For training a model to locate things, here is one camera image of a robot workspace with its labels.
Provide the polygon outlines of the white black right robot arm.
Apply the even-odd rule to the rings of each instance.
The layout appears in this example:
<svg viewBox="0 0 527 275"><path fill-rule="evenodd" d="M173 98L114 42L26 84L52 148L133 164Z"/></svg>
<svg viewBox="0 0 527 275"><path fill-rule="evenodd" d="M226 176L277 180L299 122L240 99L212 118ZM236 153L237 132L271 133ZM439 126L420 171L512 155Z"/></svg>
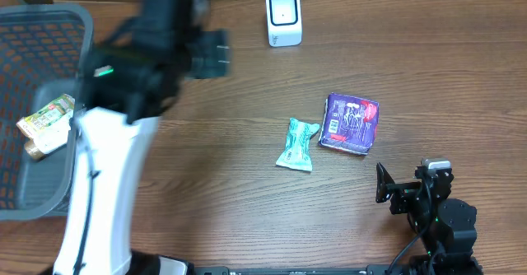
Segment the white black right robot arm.
<svg viewBox="0 0 527 275"><path fill-rule="evenodd" d="M390 202L393 215L405 214L416 236L389 266L369 267L371 274L481 274L473 257L477 239L477 208L451 198L454 179L450 161L423 159L415 180L397 184L381 164L376 164L375 201Z"/></svg>

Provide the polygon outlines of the purple snack package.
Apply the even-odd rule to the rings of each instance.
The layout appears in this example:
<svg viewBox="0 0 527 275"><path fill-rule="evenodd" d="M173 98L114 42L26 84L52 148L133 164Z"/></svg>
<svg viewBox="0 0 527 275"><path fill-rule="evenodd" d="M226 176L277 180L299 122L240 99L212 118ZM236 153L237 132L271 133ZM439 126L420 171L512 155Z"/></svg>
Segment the purple snack package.
<svg viewBox="0 0 527 275"><path fill-rule="evenodd" d="M331 93L325 101L319 145L367 155L375 141L379 115L377 101Z"/></svg>

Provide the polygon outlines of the teal candy wrapper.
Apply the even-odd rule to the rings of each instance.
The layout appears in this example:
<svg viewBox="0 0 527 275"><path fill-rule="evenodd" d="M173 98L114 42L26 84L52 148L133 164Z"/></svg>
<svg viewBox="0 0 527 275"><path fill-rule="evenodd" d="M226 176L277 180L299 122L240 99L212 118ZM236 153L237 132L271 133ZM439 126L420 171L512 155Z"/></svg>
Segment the teal candy wrapper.
<svg viewBox="0 0 527 275"><path fill-rule="evenodd" d="M311 172L310 140L320 129L319 124L308 124L296 118L290 118L285 149L278 157L276 165L292 170Z"/></svg>

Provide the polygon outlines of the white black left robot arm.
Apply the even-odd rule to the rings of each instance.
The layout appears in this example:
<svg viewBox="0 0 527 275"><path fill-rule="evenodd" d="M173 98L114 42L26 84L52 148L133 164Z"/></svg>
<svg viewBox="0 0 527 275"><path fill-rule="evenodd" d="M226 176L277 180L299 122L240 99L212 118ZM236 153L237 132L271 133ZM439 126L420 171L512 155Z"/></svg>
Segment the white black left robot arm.
<svg viewBox="0 0 527 275"><path fill-rule="evenodd" d="M191 263L131 247L133 209L161 116L184 79L223 77L224 30L206 30L211 0L142 0L82 58L71 120L76 138L63 242L52 274L172 274Z"/></svg>

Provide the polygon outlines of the white tube gold cap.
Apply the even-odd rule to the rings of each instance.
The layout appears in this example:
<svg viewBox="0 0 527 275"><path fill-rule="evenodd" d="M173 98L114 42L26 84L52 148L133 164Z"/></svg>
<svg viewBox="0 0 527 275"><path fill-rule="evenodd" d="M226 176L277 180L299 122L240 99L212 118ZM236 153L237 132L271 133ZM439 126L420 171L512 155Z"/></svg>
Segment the white tube gold cap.
<svg viewBox="0 0 527 275"><path fill-rule="evenodd" d="M23 128L29 140L24 144L27 154L36 161L47 156L68 141L70 127L70 116L64 115L61 119L48 127L40 130L29 124Z"/></svg>

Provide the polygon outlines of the green yellow drink carton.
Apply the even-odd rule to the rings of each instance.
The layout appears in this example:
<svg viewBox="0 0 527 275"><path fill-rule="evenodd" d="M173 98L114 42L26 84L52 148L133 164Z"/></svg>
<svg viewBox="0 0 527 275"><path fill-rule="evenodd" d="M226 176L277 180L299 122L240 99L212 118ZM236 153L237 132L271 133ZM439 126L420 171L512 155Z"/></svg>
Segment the green yellow drink carton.
<svg viewBox="0 0 527 275"><path fill-rule="evenodd" d="M16 126L28 138L36 138L50 130L59 120L73 115L75 99L67 94L52 100L35 113L21 118Z"/></svg>

